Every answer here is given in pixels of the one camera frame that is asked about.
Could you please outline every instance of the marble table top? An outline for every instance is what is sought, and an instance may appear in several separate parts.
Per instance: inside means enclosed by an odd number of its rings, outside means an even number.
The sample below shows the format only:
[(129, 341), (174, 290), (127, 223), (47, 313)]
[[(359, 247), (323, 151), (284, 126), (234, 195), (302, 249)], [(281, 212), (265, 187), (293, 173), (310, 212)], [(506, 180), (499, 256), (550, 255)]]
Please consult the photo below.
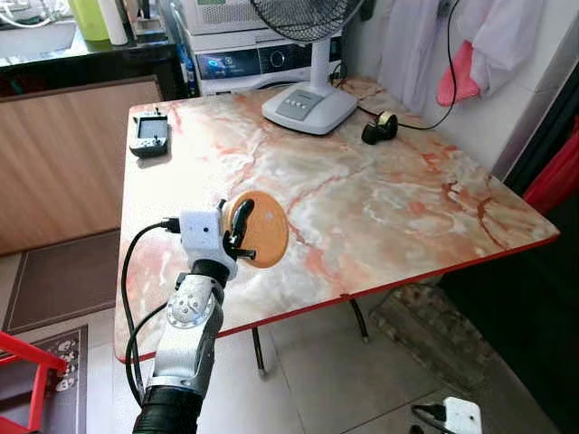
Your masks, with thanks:
[[(348, 80), (344, 89), (374, 112), (388, 109), (420, 123), (378, 85)], [(285, 257), (271, 269), (240, 262), (225, 289), (221, 335), (305, 310), (400, 286), (553, 240), (556, 227), (436, 132), (401, 128), (369, 146), (360, 135), (370, 116), (357, 110), (325, 137), (278, 127), (261, 103), (279, 89), (187, 99), (159, 107), (171, 126), (170, 155), (126, 156), (119, 274), (128, 244), (150, 223), (182, 210), (216, 205), (251, 189), (272, 194), (289, 221)], [(128, 271), (128, 296), (139, 321), (167, 300), (187, 271), (178, 235), (153, 230)], [(139, 334), (151, 356), (165, 326), (157, 315)], [(115, 354), (128, 340), (120, 293)]]

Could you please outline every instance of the green bottle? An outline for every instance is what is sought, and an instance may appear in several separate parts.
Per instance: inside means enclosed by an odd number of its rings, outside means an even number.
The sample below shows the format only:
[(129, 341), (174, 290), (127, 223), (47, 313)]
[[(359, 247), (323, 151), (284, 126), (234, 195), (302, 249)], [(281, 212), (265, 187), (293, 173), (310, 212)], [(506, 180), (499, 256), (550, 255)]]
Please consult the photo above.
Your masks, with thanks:
[(69, 0), (69, 5), (86, 41), (104, 41), (109, 38), (97, 0)]

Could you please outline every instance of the white bottle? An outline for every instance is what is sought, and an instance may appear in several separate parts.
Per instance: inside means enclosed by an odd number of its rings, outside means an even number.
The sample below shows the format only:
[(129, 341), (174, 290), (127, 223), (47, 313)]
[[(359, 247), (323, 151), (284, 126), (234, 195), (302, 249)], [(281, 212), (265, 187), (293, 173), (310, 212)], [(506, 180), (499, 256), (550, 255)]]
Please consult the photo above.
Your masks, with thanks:
[(125, 28), (120, 20), (117, 2), (115, 0), (99, 0), (100, 12), (107, 26), (110, 43), (113, 45), (124, 45), (128, 42)]

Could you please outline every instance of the table leg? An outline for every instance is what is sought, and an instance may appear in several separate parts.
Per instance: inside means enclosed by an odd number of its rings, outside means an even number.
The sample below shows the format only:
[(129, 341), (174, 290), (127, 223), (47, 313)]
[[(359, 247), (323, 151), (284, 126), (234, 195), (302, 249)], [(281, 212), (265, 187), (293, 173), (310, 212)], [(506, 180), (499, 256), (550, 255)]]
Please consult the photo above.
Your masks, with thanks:
[(354, 309), (354, 313), (356, 314), (356, 320), (358, 322), (358, 327), (360, 327), (360, 335), (362, 335), (362, 340), (365, 344), (367, 344), (370, 338), (368, 336), (368, 330), (365, 328), (365, 321), (364, 317), (362, 316), (360, 306), (354, 298), (350, 300), (350, 306)]
[(252, 336), (255, 359), (257, 360), (257, 372), (260, 377), (263, 377), (265, 376), (265, 367), (263, 366), (263, 355), (261, 354), (260, 332), (257, 327), (252, 328)]

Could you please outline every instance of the electric fan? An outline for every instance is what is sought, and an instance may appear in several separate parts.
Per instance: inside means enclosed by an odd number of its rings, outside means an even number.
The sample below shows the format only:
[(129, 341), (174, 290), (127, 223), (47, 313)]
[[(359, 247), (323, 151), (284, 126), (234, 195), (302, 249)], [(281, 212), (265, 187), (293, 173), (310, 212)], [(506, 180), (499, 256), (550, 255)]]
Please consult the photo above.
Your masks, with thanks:
[(354, 16), (363, 0), (251, 0), (260, 18), (281, 36), (313, 42), (310, 81), (289, 86), (261, 106), (276, 124), (323, 135), (356, 109), (356, 97), (327, 83), (330, 37)]

